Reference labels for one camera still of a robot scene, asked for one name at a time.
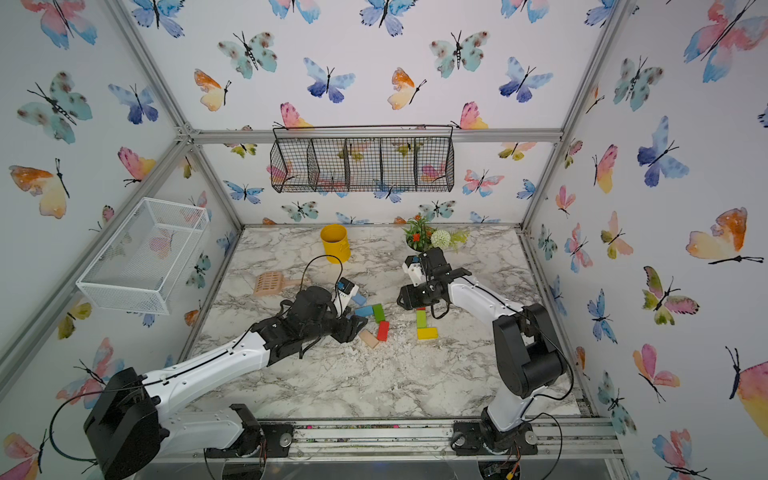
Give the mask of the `lime green block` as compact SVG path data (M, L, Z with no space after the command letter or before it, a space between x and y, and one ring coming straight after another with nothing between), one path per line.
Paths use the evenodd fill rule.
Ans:
M416 311L417 315L417 328L419 330L426 329L428 327L428 321L427 321L427 312L425 309L418 309Z

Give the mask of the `natural wood block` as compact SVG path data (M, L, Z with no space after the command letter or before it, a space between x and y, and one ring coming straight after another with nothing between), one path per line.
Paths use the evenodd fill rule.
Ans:
M358 334L358 337L365 345L367 345L371 349L376 348L377 345L379 344L379 340L377 339L377 337L366 329L363 329Z

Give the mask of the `yellow block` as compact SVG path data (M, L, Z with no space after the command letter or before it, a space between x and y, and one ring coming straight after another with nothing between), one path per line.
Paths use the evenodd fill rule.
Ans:
M434 327L425 327L417 329L417 338L419 341L433 340L439 337L438 329Z

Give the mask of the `red block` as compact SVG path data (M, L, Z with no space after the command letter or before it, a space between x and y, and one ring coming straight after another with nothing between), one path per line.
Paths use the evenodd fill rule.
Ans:
M379 342L386 342L388 340L390 330L390 323L388 321L382 321L378 324L377 340Z

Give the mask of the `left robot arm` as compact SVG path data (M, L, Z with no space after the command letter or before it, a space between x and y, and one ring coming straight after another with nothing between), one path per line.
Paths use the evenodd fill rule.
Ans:
M145 374L126 368L113 375L84 424L103 477L128 479L159 457L197 450L214 458L280 455L281 436L246 405L217 412L186 408L232 380L303 356L327 336L340 344L352 341L367 323L349 305L357 293L347 279L334 292L310 286L217 348Z

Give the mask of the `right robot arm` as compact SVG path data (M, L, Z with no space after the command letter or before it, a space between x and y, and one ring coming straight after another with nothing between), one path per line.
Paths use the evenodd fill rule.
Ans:
M526 442L526 435L532 432L526 413L535 399L554 398L545 390L561 376L574 379L546 308L503 297L482 285L469 270L453 268L439 248L406 257L402 269L410 283L400 290L399 306L416 310L444 301L492 330L502 385L481 412L476 437L457 431L454 438L464 438L465 444L454 450L462 455L475 455L481 448L492 453L535 454L537 448Z

